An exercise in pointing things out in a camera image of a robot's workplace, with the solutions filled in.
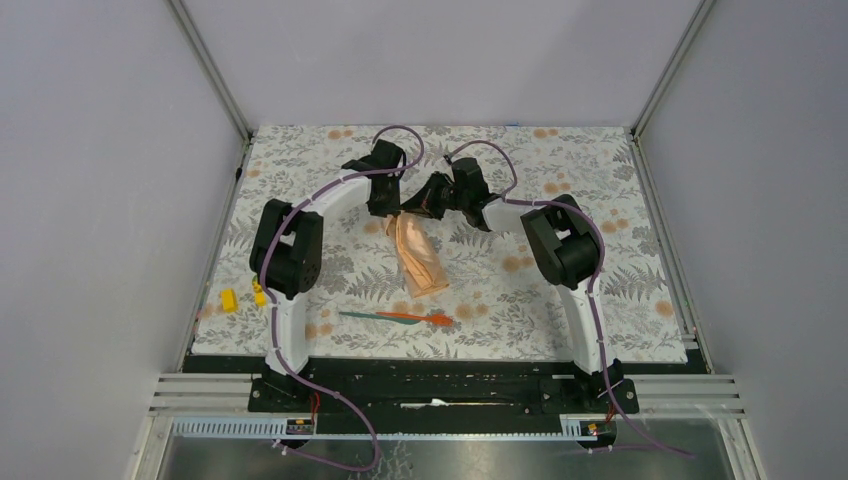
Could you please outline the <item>orange cloth napkin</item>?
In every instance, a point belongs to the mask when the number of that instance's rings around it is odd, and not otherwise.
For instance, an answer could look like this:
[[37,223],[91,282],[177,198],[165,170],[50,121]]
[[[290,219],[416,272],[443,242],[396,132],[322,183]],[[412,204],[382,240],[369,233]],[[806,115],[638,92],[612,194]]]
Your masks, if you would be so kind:
[[384,229],[395,245],[398,265],[411,297],[420,298],[448,288],[447,274],[415,216],[408,213],[389,216]]

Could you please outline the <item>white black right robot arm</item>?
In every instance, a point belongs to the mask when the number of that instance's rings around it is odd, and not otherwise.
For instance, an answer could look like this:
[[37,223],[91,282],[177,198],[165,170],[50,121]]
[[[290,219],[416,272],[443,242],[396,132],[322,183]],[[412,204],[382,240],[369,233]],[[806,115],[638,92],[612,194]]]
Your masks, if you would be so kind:
[[477,161],[462,158],[450,175],[433,173],[415,195],[401,204],[405,213],[442,219],[459,211],[470,226],[485,232],[525,235],[535,264],[562,300],[579,369],[575,402],[597,412],[623,381],[620,362],[606,345],[605,317],[596,283],[605,259],[597,226],[569,194],[553,200],[503,198],[491,192]]

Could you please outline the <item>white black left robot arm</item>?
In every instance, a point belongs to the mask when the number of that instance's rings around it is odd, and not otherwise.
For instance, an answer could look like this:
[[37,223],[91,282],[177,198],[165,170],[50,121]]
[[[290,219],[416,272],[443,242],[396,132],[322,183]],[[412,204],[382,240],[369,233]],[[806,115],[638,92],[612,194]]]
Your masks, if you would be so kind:
[[306,293],[321,273],[324,227],[362,205],[378,215],[399,211],[399,178],[406,153],[378,140],[371,152],[342,166],[337,178],[298,204],[272,199],[249,257],[269,306],[267,371],[262,380],[288,411],[309,401],[310,385],[298,374],[309,360]]

